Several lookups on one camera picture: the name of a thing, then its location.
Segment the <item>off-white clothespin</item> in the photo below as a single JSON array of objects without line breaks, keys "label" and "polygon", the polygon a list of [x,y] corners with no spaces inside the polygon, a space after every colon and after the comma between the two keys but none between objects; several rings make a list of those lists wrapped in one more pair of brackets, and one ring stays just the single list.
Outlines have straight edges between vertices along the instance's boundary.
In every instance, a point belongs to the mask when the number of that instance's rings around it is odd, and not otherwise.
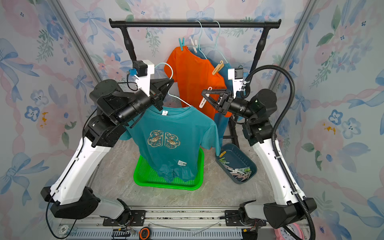
[{"label": "off-white clothespin", "polygon": [[199,104],[199,108],[200,109],[202,109],[204,106],[205,106],[205,104],[206,104],[206,102],[207,102],[207,98],[210,96],[210,94],[205,94],[205,96],[203,97],[203,99],[202,99],[202,101],[200,102],[200,104]]}]

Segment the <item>teal t-shirt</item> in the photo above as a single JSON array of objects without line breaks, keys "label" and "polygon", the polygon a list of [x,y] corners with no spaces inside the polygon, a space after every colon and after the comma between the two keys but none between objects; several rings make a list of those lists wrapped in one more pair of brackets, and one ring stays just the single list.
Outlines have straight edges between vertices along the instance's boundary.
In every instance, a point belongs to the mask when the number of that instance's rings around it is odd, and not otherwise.
[{"label": "teal t-shirt", "polygon": [[[215,51],[209,52],[207,58],[214,67],[216,67],[220,61],[224,62],[224,67],[221,70],[219,70],[218,75],[223,77],[223,79],[225,80],[226,87],[219,87],[219,89],[226,88],[226,89],[232,91],[233,90],[233,81],[228,79],[228,69],[231,69],[232,66],[229,63],[227,63],[226,60],[218,52],[215,52]],[[217,125],[219,143],[220,143],[220,146],[222,146],[224,134],[225,134],[225,131],[227,129],[228,122],[229,122],[229,117],[225,117],[224,115],[217,113],[217,114],[215,114],[214,122]]]}]

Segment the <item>beige clothespin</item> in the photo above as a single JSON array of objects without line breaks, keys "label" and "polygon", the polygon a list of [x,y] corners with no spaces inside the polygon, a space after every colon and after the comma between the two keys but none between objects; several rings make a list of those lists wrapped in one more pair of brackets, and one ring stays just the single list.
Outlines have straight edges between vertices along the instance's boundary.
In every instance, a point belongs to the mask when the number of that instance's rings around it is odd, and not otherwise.
[{"label": "beige clothespin", "polygon": [[224,61],[220,61],[217,66],[214,68],[213,72],[212,72],[212,75],[216,75],[220,72],[220,70],[223,69],[223,67],[225,67],[226,64],[224,63]]}]

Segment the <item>orange t-shirt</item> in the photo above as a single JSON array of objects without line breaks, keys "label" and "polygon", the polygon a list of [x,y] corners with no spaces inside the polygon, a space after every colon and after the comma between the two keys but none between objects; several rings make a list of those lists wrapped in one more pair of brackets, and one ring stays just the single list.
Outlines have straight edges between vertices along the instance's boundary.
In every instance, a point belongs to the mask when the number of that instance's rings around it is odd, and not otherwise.
[{"label": "orange t-shirt", "polygon": [[[219,87],[226,87],[225,80],[220,75],[212,75],[213,65],[209,60],[203,60],[194,55],[190,50],[184,47],[175,48],[167,63],[174,70],[172,79],[178,84],[180,98],[198,109],[211,119],[214,119],[218,112],[209,104],[200,109],[199,104],[203,99],[202,91],[212,88],[213,90],[224,90]],[[169,67],[165,67],[165,73],[171,76]]]}]

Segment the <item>bright teal clothespin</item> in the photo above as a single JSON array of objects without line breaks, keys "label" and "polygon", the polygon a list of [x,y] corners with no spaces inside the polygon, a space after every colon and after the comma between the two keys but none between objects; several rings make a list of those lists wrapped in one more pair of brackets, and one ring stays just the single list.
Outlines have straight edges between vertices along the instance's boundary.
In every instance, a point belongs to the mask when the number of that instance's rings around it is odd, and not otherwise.
[{"label": "bright teal clothespin", "polygon": [[185,46],[185,38],[182,38],[182,39],[179,38],[179,45],[180,45],[181,51],[183,51]]}]

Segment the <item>light teal wire hanger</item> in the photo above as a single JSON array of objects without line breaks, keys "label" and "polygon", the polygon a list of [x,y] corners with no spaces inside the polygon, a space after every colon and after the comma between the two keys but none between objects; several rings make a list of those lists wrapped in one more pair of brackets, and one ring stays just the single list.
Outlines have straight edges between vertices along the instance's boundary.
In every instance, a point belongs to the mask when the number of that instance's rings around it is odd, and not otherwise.
[{"label": "light teal wire hanger", "polygon": [[220,25],[220,23],[218,21],[214,21],[214,22],[218,24],[219,30],[218,30],[218,34],[217,34],[216,39],[215,39],[215,46],[212,47],[213,50],[208,53],[208,58],[213,60],[214,56],[215,56],[215,53],[219,53],[221,55],[221,57],[222,57],[222,60],[225,61],[226,64],[228,64],[229,61],[224,56],[224,54],[218,49],[219,37],[220,37],[220,34],[221,34],[221,25]]}]

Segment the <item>white clothespin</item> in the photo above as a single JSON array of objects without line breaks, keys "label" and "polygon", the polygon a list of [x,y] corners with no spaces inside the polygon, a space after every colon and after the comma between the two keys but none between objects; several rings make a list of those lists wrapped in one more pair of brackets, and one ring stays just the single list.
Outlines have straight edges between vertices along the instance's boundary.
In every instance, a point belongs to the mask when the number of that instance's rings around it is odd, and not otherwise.
[{"label": "white clothespin", "polygon": [[190,39],[190,42],[191,42],[191,46],[193,48],[193,51],[195,53],[198,52],[198,49],[199,49],[199,46],[198,46],[198,41],[197,40],[194,40],[191,36],[189,36],[189,39]]}]

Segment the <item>dark teal clothespin bin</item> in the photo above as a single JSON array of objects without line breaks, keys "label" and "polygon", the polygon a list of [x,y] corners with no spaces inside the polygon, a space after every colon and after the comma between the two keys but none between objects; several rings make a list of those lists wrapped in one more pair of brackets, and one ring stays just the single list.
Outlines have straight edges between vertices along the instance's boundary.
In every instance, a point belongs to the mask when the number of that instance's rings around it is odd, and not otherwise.
[{"label": "dark teal clothespin bin", "polygon": [[249,181],[258,171],[256,164],[234,144],[225,144],[216,162],[238,184]]}]

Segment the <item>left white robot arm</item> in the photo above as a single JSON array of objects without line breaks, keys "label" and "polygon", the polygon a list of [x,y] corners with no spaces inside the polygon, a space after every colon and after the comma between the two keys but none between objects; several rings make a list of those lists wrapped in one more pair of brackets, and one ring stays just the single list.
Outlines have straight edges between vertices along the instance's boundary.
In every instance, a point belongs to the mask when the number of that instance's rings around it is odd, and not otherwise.
[{"label": "left white robot arm", "polygon": [[54,217],[81,220],[90,215],[109,218],[122,225],[131,218],[131,210],[122,200],[98,196],[87,183],[104,156],[115,146],[130,121],[137,123],[151,106],[162,110],[172,79],[149,81],[149,93],[124,92],[115,80],[98,83],[90,93],[96,112],[87,121],[82,139],[59,179],[44,187],[41,195]]}]

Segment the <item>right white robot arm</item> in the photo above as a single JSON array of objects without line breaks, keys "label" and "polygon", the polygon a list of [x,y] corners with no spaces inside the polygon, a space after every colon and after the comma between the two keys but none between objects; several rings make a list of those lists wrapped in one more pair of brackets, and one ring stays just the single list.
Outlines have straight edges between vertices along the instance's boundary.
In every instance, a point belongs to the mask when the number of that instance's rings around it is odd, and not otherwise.
[{"label": "right white robot arm", "polygon": [[295,182],[276,138],[277,127],[269,121],[269,116],[277,110],[276,94],[262,89],[250,101],[234,97],[228,90],[203,90],[202,96],[219,113],[232,113],[246,120],[243,123],[244,136],[261,160],[272,184],[275,201],[242,203],[240,220],[246,224],[263,220],[278,229],[303,220],[315,211],[315,200],[307,197]]}]

